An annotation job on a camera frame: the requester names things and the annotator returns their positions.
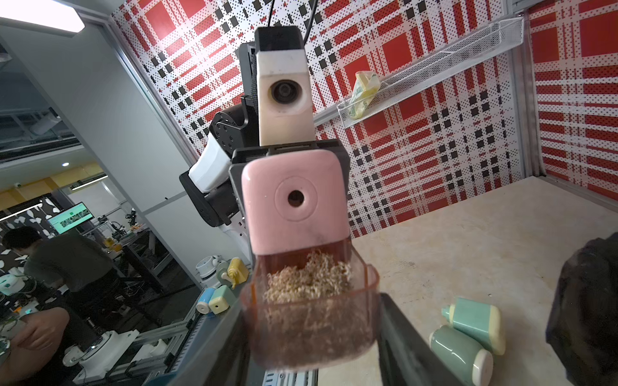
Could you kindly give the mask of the person forearm outside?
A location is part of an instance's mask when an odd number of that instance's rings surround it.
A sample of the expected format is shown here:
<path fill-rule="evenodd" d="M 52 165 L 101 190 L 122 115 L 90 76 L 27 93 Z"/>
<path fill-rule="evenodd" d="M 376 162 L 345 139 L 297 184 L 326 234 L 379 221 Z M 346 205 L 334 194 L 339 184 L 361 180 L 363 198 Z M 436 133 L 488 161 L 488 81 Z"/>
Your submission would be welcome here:
<path fill-rule="evenodd" d="M 55 307 L 24 316 L 23 328 L 10 339 L 1 360 L 1 385 L 20 385 L 40 372 L 58 351 L 69 324 L 67 310 Z"/>

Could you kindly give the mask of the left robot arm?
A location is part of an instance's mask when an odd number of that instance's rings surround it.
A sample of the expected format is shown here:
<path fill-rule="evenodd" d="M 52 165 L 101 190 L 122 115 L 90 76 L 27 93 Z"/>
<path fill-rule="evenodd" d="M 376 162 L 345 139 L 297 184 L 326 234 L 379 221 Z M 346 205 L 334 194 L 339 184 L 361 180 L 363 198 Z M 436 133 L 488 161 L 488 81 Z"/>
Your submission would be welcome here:
<path fill-rule="evenodd" d="M 233 154 L 259 146 L 266 154 L 309 149 L 312 98 L 302 40 L 243 43 L 237 55 L 249 93 L 215 115 L 204 152 L 180 182 L 202 219 L 251 257 L 240 176 L 229 174 Z"/>

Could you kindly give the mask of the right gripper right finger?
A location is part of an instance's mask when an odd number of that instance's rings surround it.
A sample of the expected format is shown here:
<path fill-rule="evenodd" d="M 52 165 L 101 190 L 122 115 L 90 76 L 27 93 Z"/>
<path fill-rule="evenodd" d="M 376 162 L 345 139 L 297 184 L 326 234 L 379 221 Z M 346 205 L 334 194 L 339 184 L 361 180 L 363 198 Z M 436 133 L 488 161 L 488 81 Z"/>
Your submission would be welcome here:
<path fill-rule="evenodd" d="M 461 385 L 394 300 L 380 294 L 379 366 L 384 385 Z"/>

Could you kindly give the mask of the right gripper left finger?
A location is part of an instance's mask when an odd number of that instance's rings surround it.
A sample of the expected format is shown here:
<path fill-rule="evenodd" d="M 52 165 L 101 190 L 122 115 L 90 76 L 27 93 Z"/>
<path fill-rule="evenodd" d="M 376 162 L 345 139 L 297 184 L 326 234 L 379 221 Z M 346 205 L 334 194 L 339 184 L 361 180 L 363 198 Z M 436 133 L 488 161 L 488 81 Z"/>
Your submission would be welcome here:
<path fill-rule="evenodd" d="M 244 385 L 249 359 L 249 336 L 241 304 L 236 303 L 169 384 Z"/>

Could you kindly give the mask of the pink tinted shavings tray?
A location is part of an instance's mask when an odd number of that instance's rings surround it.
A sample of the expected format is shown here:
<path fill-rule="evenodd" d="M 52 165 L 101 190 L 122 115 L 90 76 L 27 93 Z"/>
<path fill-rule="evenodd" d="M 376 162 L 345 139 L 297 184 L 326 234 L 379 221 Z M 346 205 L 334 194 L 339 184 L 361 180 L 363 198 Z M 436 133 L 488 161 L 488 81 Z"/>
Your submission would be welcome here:
<path fill-rule="evenodd" d="M 304 371 L 365 354 L 378 337 L 379 283 L 350 239 L 257 257 L 241 291 L 254 361 Z"/>

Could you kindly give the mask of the light green pencil sharpener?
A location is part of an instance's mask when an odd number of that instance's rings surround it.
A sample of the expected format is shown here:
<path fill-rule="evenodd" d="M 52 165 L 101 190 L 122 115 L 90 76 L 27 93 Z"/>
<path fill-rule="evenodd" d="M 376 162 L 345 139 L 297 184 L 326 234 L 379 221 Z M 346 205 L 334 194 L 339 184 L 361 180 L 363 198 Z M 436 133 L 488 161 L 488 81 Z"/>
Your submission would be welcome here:
<path fill-rule="evenodd" d="M 492 354 L 505 354 L 505 320 L 498 307 L 457 298 L 451 305 L 443 307 L 441 314 L 451 327 L 475 339 Z"/>

